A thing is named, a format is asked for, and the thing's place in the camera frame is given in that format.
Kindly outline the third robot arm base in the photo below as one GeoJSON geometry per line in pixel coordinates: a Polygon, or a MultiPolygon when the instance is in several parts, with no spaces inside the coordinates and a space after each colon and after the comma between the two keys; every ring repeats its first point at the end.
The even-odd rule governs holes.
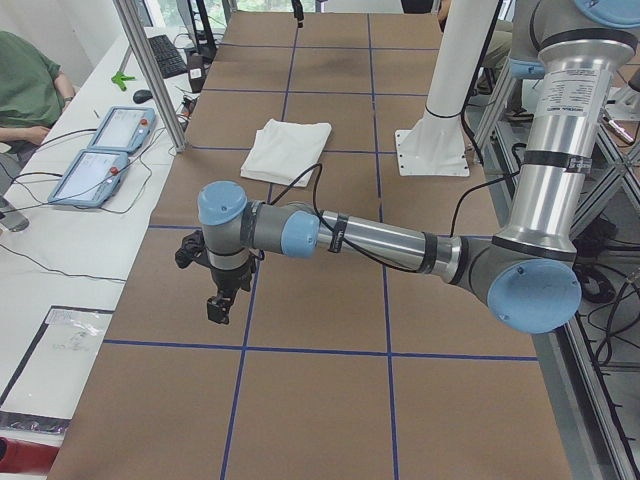
{"type": "Polygon", "coordinates": [[[636,69],[624,86],[610,89],[602,116],[603,126],[625,146],[631,146],[636,140],[636,134],[627,131],[623,122],[635,122],[637,126],[639,124],[639,69],[636,69]]]}

